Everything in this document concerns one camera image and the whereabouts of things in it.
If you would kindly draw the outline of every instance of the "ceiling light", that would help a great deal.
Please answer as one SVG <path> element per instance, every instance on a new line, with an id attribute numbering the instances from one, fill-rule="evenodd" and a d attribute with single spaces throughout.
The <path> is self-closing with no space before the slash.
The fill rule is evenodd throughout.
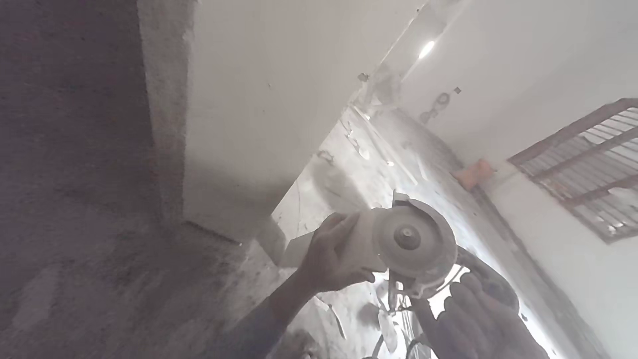
<path id="1" fill-rule="evenodd" d="M 419 59 L 422 59 L 423 57 L 425 57 L 430 51 L 432 51 L 433 47 L 434 47 L 434 41 L 430 41 L 425 46 L 423 46 L 423 50 L 421 50 L 421 53 L 419 54 Z"/>

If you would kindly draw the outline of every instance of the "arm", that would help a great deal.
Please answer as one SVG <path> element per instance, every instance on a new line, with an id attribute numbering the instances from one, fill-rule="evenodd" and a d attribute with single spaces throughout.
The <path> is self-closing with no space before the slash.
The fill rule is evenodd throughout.
<path id="1" fill-rule="evenodd" d="M 326 218 L 315 231 L 299 269 L 224 334 L 203 358 L 265 358 L 314 295 L 365 280 L 374 282 L 369 271 L 344 269 L 336 251 L 348 239 L 358 219 L 358 214 L 346 218 L 338 213 Z"/>

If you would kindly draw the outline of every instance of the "window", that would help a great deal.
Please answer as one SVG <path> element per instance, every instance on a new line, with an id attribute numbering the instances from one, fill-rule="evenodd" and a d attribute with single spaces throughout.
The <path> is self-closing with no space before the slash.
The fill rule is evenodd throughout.
<path id="1" fill-rule="evenodd" d="M 638 98 L 623 98 L 509 162 L 607 243 L 638 236 Z"/>

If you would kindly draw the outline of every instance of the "hand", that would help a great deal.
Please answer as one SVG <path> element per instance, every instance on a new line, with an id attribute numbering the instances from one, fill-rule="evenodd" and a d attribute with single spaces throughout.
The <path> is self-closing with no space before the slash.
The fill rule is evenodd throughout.
<path id="1" fill-rule="evenodd" d="M 333 213 L 315 231 L 308 252 L 297 270 L 315 291 L 338 291 L 366 280 L 374 283 L 375 276 L 371 271 L 347 269 L 338 254 L 338 249 L 343 248 L 358 219 L 358 213 L 347 217 Z"/>
<path id="2" fill-rule="evenodd" d="M 425 320 L 428 328 L 424 332 L 438 358 L 548 358 L 518 314 L 483 292 L 473 274 L 465 273 L 460 283 L 452 283 L 450 293 L 438 319 L 432 316 L 427 301 L 417 308 L 429 310 L 431 318 Z"/>

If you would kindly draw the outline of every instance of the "cutting disc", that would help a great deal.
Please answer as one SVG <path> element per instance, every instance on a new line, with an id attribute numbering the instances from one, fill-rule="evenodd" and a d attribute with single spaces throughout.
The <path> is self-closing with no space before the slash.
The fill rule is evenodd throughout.
<path id="1" fill-rule="evenodd" d="M 419 282 L 436 282 L 445 278 L 456 260 L 454 234 L 436 210 L 414 202 L 414 206 L 392 207 L 376 218 L 373 245 L 390 270 Z"/>

